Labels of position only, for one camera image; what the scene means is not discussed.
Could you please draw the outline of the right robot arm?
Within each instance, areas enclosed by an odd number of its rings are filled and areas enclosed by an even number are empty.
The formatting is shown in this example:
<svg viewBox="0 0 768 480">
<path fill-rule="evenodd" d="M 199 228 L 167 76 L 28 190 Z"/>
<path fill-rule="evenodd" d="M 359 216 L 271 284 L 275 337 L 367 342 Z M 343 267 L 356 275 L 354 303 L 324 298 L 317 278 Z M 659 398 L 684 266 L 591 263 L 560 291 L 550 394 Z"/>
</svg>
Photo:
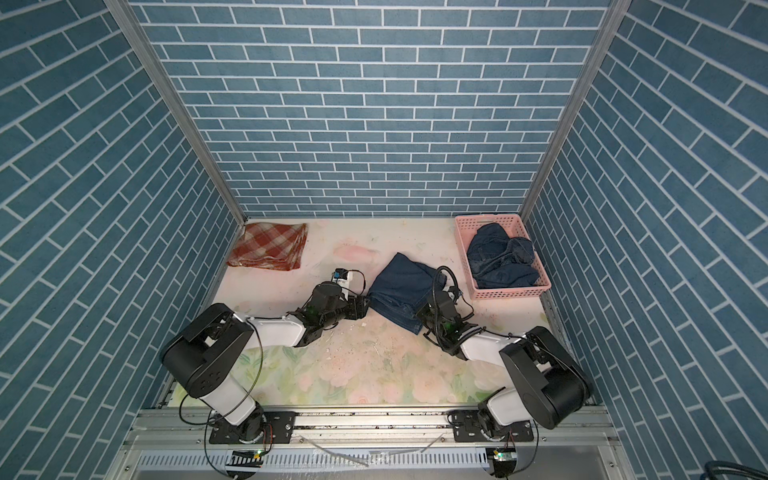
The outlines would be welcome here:
<svg viewBox="0 0 768 480">
<path fill-rule="evenodd" d="M 483 433 L 499 438 L 518 422 L 534 421 L 553 429 L 581 409 L 592 396 L 587 375 L 545 327 L 524 334 L 501 334 L 471 323 L 459 314 L 459 292 L 451 288 L 428 298 L 418 318 L 424 337 L 443 352 L 468 362 L 506 369 L 512 385 L 492 393 L 478 405 Z"/>
</svg>

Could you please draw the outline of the red plaid skirt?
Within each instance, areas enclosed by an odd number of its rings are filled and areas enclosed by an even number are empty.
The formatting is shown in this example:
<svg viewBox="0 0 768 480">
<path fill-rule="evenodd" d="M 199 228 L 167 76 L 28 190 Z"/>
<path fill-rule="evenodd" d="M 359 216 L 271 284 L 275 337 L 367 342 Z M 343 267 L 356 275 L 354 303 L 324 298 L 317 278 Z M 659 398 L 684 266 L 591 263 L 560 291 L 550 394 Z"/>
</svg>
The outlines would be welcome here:
<svg viewBox="0 0 768 480">
<path fill-rule="evenodd" d="M 275 271 L 299 269 L 308 232 L 306 223 L 257 222 L 246 225 L 227 265 Z"/>
</svg>

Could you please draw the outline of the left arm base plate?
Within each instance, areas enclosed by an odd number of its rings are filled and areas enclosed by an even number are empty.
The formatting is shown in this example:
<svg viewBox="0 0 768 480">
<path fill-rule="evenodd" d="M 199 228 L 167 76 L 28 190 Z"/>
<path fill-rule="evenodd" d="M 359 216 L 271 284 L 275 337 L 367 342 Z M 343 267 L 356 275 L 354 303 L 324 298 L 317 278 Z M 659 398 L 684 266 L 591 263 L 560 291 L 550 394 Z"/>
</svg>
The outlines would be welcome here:
<svg viewBox="0 0 768 480">
<path fill-rule="evenodd" d="M 216 420 L 208 436 L 211 444 L 217 445 L 262 445 L 289 444 L 297 414 L 294 411 L 256 411 L 238 426 L 226 420 Z"/>
</svg>

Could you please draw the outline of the blue denim skirt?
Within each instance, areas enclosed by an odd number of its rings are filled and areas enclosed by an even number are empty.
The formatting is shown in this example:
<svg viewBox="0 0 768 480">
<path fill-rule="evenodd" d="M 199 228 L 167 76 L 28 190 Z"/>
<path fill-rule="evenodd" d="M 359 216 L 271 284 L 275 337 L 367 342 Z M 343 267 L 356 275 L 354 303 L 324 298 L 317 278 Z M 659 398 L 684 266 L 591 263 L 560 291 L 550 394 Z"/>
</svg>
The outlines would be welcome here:
<svg viewBox="0 0 768 480">
<path fill-rule="evenodd" d="M 369 289 L 370 308 L 406 331 L 418 334 L 423 323 L 417 314 L 432 297 L 436 273 L 435 268 L 396 253 Z"/>
</svg>

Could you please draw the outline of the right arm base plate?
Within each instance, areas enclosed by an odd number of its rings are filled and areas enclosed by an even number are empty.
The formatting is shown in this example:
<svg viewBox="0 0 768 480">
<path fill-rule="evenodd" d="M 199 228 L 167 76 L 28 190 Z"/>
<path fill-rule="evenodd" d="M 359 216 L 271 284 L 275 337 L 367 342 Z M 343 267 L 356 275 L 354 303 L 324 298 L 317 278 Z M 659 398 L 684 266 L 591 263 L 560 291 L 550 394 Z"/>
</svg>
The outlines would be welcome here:
<svg viewBox="0 0 768 480">
<path fill-rule="evenodd" d="M 451 410 L 446 418 L 452 428 L 454 441 L 458 443 L 509 442 L 512 444 L 534 440 L 532 424 L 529 421 L 517 421 L 502 426 L 485 410 Z"/>
</svg>

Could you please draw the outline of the pink plastic basket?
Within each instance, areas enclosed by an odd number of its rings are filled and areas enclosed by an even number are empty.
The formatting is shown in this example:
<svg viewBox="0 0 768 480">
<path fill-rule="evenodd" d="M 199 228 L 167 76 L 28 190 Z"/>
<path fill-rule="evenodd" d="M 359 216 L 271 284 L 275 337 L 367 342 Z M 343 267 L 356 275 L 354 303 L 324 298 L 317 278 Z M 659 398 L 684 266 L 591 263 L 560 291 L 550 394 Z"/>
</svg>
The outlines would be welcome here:
<svg viewBox="0 0 768 480">
<path fill-rule="evenodd" d="M 477 285 L 470 269 L 467 252 L 471 240 L 480 227 L 496 223 L 500 225 L 507 235 L 512 237 L 524 237 L 530 239 L 529 233 L 518 214 L 483 214 L 483 215 L 464 215 L 454 218 L 455 238 L 460 252 L 460 264 L 467 281 L 467 288 L 472 299 L 506 299 L 539 297 L 544 292 L 551 289 L 551 281 L 547 275 L 543 263 L 534 250 L 534 261 L 532 267 L 539 273 L 539 278 L 530 287 L 514 288 L 496 288 L 482 289 Z"/>
</svg>

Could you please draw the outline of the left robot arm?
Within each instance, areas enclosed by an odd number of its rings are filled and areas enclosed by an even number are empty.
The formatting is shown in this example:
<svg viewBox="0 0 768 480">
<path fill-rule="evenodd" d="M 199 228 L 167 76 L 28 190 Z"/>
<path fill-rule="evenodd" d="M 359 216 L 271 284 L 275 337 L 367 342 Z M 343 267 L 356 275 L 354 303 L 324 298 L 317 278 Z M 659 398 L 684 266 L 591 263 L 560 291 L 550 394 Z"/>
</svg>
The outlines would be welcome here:
<svg viewBox="0 0 768 480">
<path fill-rule="evenodd" d="M 320 286 L 299 309 L 279 318 L 240 316 L 223 303 L 204 310 L 164 347 L 162 365 L 189 397 L 212 409 L 205 422 L 230 429 L 230 440 L 254 443 L 266 435 L 266 417 L 232 375 L 240 355 L 252 348 L 303 348 L 342 320 L 366 316 L 370 300 L 344 288 Z"/>
</svg>

